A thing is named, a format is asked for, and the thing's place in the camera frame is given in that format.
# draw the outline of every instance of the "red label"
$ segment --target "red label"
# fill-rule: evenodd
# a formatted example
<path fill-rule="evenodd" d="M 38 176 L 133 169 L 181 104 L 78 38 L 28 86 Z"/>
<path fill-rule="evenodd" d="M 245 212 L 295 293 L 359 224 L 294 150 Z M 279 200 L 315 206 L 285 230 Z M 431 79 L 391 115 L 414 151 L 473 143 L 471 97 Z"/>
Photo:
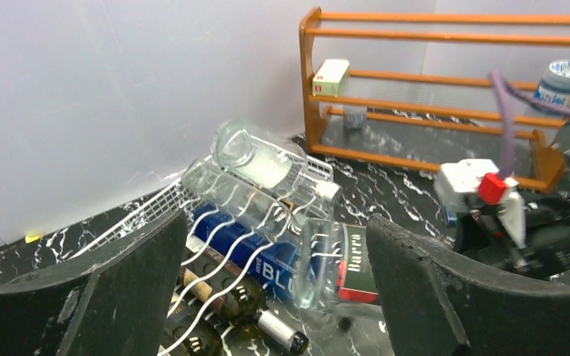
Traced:
<path fill-rule="evenodd" d="M 366 291 L 356 291 L 354 289 L 347 289 L 343 286 L 343 276 L 346 273 L 346 262 L 340 262 L 339 272 L 338 272 L 338 298 L 342 300 L 351 300 L 353 302 L 370 304 L 377 299 L 377 293 L 371 293 Z"/>

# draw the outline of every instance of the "plastic container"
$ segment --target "plastic container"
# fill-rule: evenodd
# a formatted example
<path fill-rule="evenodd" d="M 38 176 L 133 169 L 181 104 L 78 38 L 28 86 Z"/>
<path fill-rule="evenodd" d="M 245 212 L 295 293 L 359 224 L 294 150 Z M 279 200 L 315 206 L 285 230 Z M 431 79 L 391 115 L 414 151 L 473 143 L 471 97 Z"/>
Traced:
<path fill-rule="evenodd" d="M 201 159 L 187 168 L 181 182 L 190 192 L 274 243 L 298 227 L 283 203 Z"/>
<path fill-rule="evenodd" d="M 311 202 L 316 211 L 332 211 L 341 194 L 339 185 L 312 176 L 301 146 L 250 122 L 233 119 L 224 123 L 211 150 L 220 167 L 294 205 Z"/>
<path fill-rule="evenodd" d="M 383 319 L 365 241 L 363 226 L 308 219 L 294 265 L 294 304 L 345 317 Z"/>
<path fill-rule="evenodd" d="M 534 92 L 534 98 L 570 108 L 570 59 L 550 63 Z M 546 109 L 534 109 L 554 114 Z"/>

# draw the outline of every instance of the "dark green bottle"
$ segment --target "dark green bottle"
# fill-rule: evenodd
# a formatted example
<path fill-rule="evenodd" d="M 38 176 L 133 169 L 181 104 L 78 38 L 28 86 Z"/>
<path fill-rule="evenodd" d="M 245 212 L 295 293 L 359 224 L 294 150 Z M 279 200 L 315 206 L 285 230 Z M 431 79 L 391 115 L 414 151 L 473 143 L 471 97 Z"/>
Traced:
<path fill-rule="evenodd" d="M 160 345 L 167 349 L 189 329 L 196 317 L 196 311 L 187 303 L 180 305 L 169 315 L 163 329 Z M 207 321 L 200 320 L 189 336 L 168 353 L 170 356 L 222 356 L 222 339 L 217 330 Z"/>
<path fill-rule="evenodd" d="M 188 257 L 192 257 L 203 245 L 204 242 L 199 238 L 188 237 L 185 249 Z M 224 256 L 214 249 L 206 248 L 192 263 L 180 268 L 179 283 L 187 286 L 197 278 L 206 276 L 217 268 L 223 258 Z M 241 268 L 228 261 L 215 276 L 191 287 L 191 293 L 204 303 L 233 284 L 241 272 Z M 302 355 L 309 345 L 305 334 L 285 324 L 267 307 L 261 285 L 250 276 L 244 276 L 239 284 L 229 293 L 217 298 L 209 308 L 233 325 L 247 320 L 255 321 L 261 330 L 294 355 Z"/>

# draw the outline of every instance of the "orange wooden rack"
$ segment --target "orange wooden rack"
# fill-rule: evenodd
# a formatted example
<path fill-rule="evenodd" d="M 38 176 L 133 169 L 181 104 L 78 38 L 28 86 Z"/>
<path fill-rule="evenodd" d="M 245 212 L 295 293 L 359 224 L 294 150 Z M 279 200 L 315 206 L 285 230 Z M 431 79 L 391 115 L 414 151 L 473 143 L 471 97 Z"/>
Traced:
<path fill-rule="evenodd" d="M 303 86 L 303 105 L 307 150 L 311 153 L 328 154 L 351 159 L 363 159 L 369 162 L 407 167 L 423 171 L 438 171 L 439 164 L 419 162 L 401 157 L 353 151 L 321 144 L 321 138 L 328 120 L 332 115 L 342 115 L 339 109 L 328 106 L 322 110 L 321 102 L 347 105 L 367 106 L 369 108 L 396 109 L 416 113 L 432 113 L 440 116 L 455 116 L 461 119 L 482 121 L 501 121 L 498 113 L 467 110 L 461 108 L 442 108 L 429 105 L 418 105 L 407 102 L 390 102 L 376 99 L 352 97 L 313 96 L 312 51 L 315 37 L 338 37 L 349 39 L 388 39 L 402 41 L 428 42 L 467 42 L 503 45 L 530 45 L 549 47 L 570 47 L 570 36 L 526 36 L 526 35 L 493 35 L 473 33 L 429 33 L 381 30 L 354 30 L 338 28 L 321 28 L 322 22 L 402 22 L 427 24 L 472 24 L 472 25 L 551 25 L 570 26 L 570 16 L 539 15 L 451 15 L 451 14 L 409 14 L 409 13 L 323 13 L 320 7 L 313 8 L 301 21 L 299 29 L 301 51 L 301 77 Z M 486 79 L 458 78 L 446 76 L 426 76 L 408 73 L 391 73 L 373 70 L 351 69 L 351 77 L 368 79 L 386 79 L 403 82 L 419 82 L 443 85 L 462 85 L 488 88 L 491 83 Z M 512 82 L 522 90 L 534 90 L 537 83 Z M 432 128 L 444 128 L 468 131 L 480 134 L 501 135 L 499 128 L 485 128 L 464 125 L 454 122 L 435 122 L 429 120 L 412 120 L 401 116 L 368 113 L 368 119 L 397 122 L 407 125 L 420 125 Z M 528 189 L 548 192 L 554 189 L 563 175 L 565 164 L 562 155 L 552 149 L 546 142 L 543 131 L 539 128 L 560 128 L 566 119 L 537 118 L 516 116 L 518 125 L 535 127 L 533 131 L 516 131 L 515 136 L 530 141 L 535 177 L 515 177 L 519 184 Z"/>

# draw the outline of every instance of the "white box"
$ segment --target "white box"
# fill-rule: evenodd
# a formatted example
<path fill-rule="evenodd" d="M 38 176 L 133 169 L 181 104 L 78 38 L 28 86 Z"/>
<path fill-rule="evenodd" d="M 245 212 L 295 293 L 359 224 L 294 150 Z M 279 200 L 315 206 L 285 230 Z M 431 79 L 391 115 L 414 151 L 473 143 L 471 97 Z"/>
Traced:
<path fill-rule="evenodd" d="M 348 59 L 327 59 L 313 77 L 312 93 L 316 95 L 340 95 L 346 79 L 350 75 Z"/>

